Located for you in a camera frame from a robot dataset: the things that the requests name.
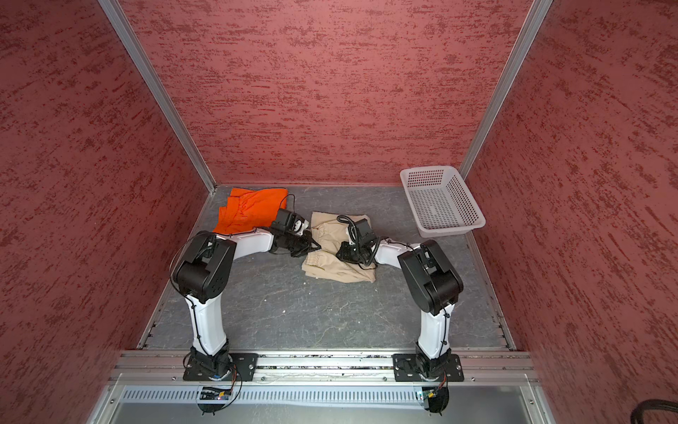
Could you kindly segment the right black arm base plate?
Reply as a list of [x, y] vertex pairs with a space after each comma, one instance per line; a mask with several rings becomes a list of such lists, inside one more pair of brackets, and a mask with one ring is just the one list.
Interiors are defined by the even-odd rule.
[[391, 356], [395, 380], [403, 382], [462, 383], [464, 371], [460, 357], [453, 353], [431, 360], [424, 354], [397, 353]]

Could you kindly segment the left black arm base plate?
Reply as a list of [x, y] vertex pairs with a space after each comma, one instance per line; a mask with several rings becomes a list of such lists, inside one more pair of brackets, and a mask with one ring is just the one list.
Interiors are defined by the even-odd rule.
[[189, 353], [184, 360], [183, 380], [208, 383], [236, 380], [250, 382], [254, 379], [259, 358], [256, 353], [224, 353], [215, 357]]

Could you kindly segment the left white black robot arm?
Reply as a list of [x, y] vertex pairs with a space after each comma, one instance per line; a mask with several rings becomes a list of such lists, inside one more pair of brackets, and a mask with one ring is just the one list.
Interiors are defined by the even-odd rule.
[[268, 226], [233, 234], [201, 231], [190, 238], [173, 259], [169, 276], [189, 308], [194, 333], [186, 369], [213, 381], [235, 376], [236, 365], [222, 324], [222, 294], [234, 261], [279, 252], [298, 258], [320, 248], [310, 222], [284, 208]]

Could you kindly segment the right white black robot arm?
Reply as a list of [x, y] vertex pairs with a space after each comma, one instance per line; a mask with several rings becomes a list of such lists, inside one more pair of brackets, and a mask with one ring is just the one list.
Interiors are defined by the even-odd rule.
[[335, 254], [343, 263], [372, 270], [387, 265], [402, 271], [411, 298], [420, 309], [420, 335], [413, 355], [395, 358], [395, 372], [423, 381], [461, 381], [461, 366], [450, 348], [451, 315], [464, 283], [440, 245], [434, 240], [406, 244], [377, 236], [365, 219], [345, 215], [348, 240]]

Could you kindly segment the beige shorts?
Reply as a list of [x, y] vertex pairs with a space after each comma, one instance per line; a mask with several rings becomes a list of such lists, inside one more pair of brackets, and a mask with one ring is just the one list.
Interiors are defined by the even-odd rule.
[[369, 267], [344, 263], [335, 254], [343, 242], [349, 242], [348, 224], [340, 223], [337, 214], [314, 211], [310, 230], [313, 239], [321, 246], [320, 250], [310, 252], [302, 263], [307, 277], [327, 279], [341, 283], [374, 283], [376, 270]]

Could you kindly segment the orange shorts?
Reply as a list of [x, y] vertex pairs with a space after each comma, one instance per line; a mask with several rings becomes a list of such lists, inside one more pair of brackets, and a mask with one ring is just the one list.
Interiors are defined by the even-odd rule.
[[213, 232], [226, 235], [268, 227], [275, 221], [278, 210], [287, 206], [288, 196], [284, 188], [233, 188], [226, 205], [219, 208]]

